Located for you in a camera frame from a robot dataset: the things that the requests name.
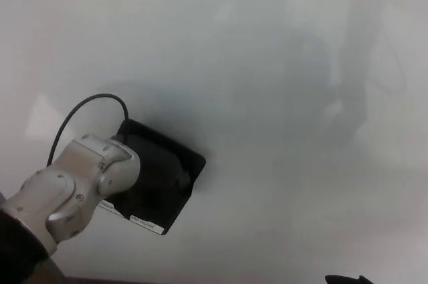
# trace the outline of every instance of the label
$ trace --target label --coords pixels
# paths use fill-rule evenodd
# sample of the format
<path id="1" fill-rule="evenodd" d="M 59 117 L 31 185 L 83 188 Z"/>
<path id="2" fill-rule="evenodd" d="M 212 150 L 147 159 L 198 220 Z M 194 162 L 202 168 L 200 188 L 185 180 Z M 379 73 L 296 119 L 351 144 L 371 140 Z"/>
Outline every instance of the label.
<path id="1" fill-rule="evenodd" d="M 114 209 L 114 205 L 112 203 L 107 202 L 106 200 L 101 200 L 101 202 L 100 202 L 100 204 L 98 204 L 98 206 L 105 208 L 106 210 L 109 210 L 110 212 L 113 212 L 114 214 L 123 217 L 122 214 L 120 214 L 116 209 Z"/>
<path id="2" fill-rule="evenodd" d="M 164 231 L 163 227 L 160 227 L 156 224 L 153 224 L 152 222 L 146 222 L 142 219 L 139 219 L 138 217 L 135 217 L 134 215 L 131 215 L 131 217 L 129 218 L 129 220 L 131 222 L 134 222 L 140 226 L 145 227 L 146 229 L 150 229 L 151 231 L 154 231 L 155 233 L 158 234 L 162 234 L 162 232 Z"/>

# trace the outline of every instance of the black cable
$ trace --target black cable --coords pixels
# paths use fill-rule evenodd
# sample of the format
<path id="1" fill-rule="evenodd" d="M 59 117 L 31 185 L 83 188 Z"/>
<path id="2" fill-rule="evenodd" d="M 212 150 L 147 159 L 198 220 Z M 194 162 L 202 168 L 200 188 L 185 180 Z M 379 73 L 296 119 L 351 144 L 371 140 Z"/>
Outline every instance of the black cable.
<path id="1" fill-rule="evenodd" d="M 123 112 L 125 115 L 125 122 L 129 121 L 129 114 L 128 114 L 128 108 L 126 107 L 126 104 L 123 100 L 121 100 L 118 96 L 112 95 L 112 94 L 96 94 L 93 96 L 90 96 L 86 98 L 85 100 L 82 100 L 79 104 L 76 105 L 76 107 L 73 108 L 73 110 L 67 115 L 66 119 L 64 119 L 60 129 L 56 133 L 55 140 L 53 141 L 51 152 L 49 153 L 49 159 L 47 160 L 47 165 L 50 166 L 52 164 L 52 160 L 54 159 L 55 149 L 58 145 L 58 142 L 60 141 L 60 137 L 62 132 L 64 131 L 64 128 L 67 126 L 70 119 L 72 119 L 72 116 L 79 110 L 80 107 L 82 107 L 84 104 L 90 102 L 91 100 L 98 99 L 98 98 L 112 98 L 114 100 L 117 100 L 120 105 L 123 108 Z M 126 134 L 124 136 L 124 144 L 126 144 Z"/>

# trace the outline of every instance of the sticker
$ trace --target sticker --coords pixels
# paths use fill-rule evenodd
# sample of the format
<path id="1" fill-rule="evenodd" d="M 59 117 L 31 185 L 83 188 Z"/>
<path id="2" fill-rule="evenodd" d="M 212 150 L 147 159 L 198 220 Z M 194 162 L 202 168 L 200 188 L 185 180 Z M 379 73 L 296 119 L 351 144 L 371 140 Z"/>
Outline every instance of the sticker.
<path id="1" fill-rule="evenodd" d="M 160 227 L 160 226 L 158 226 L 156 224 L 153 224 L 152 222 L 146 222 L 146 221 L 144 221 L 142 219 L 139 219 L 138 217 L 135 217 L 134 215 L 131 215 L 131 217 L 129 218 L 129 220 L 131 222 L 134 222 L 134 223 L 140 225 L 140 226 L 145 227 L 146 229 L 150 229 L 151 231 L 154 231 L 155 233 L 158 233 L 160 235 L 164 231 L 163 227 Z"/>
<path id="2" fill-rule="evenodd" d="M 109 203 L 106 200 L 101 200 L 100 204 L 98 204 L 99 207 L 105 208 L 106 210 L 109 210 L 110 212 L 113 212 L 116 215 L 119 215 L 123 217 L 122 214 L 120 214 L 116 209 L 114 209 L 114 205 Z"/>

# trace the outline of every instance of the dark base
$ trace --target dark base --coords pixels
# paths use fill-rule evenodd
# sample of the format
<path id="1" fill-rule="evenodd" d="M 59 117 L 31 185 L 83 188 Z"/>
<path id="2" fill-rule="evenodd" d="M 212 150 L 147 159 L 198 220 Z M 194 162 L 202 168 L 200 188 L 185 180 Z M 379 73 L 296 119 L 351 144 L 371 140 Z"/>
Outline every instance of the dark base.
<path id="1" fill-rule="evenodd" d="M 152 222 L 165 235 L 192 195 L 205 159 L 134 120 L 123 122 L 115 138 L 124 134 L 126 145 L 140 156 L 140 176 L 130 190 L 106 200 L 125 218 L 134 215 Z"/>

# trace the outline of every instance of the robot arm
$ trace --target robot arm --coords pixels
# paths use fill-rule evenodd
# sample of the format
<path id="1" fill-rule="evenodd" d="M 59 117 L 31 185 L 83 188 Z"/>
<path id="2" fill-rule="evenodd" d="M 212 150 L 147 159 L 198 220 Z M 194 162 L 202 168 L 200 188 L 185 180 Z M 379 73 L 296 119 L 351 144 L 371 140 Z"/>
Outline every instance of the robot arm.
<path id="1" fill-rule="evenodd" d="M 11 244 L 12 230 L 20 228 L 42 255 L 50 256 L 59 242 L 85 229 L 101 200 L 129 189 L 139 173 L 138 155 L 120 142 L 91 134 L 73 140 L 0 206 L 1 232 Z"/>

